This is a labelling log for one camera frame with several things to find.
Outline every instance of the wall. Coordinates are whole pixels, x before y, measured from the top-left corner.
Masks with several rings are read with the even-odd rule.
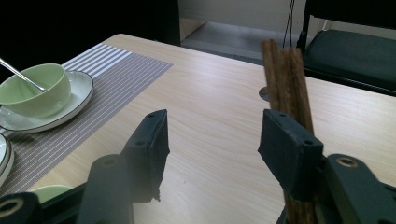
[[[194,30],[199,28],[205,21],[196,21],[192,19],[180,18],[180,41],[183,41]]]
[[[290,0],[178,0],[180,18],[214,21],[263,30],[285,32]],[[305,0],[295,1],[292,32],[303,28]],[[309,35],[323,26],[324,20],[312,19]],[[396,32],[341,22],[329,22],[328,28],[355,31],[396,39]]]

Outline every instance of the chair seat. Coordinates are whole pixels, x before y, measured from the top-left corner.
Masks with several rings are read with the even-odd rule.
[[[396,92],[396,40],[321,31],[305,50],[304,68],[307,76]]]

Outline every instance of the dark background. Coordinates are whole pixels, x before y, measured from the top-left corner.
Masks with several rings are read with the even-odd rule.
[[[177,0],[12,1],[0,9],[0,57],[19,70],[65,63],[117,34],[179,46]],[[11,75],[0,67],[0,83]]]

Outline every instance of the spoon handle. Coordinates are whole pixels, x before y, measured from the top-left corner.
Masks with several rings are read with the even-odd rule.
[[[17,69],[15,69],[13,66],[11,66],[9,63],[6,63],[6,61],[4,61],[3,59],[0,58],[0,64],[2,64],[5,68],[7,68],[9,71],[13,72],[15,75],[17,75],[18,77],[20,77],[21,79],[29,82],[30,84],[36,86],[39,90],[41,91],[46,91],[46,89],[38,86],[37,84],[35,84],[32,80],[30,80],[29,78],[27,78],[26,76],[24,76],[23,74],[21,74]]]

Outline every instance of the white plate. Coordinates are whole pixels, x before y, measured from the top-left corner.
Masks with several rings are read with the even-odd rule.
[[[70,80],[71,96],[69,103],[58,113],[44,118],[27,118],[5,107],[0,107],[0,127],[13,132],[37,133],[54,128],[73,118],[90,101],[93,94],[93,79],[79,71],[66,73]]]
[[[14,163],[14,151],[9,141],[0,134],[0,187],[6,180]]]

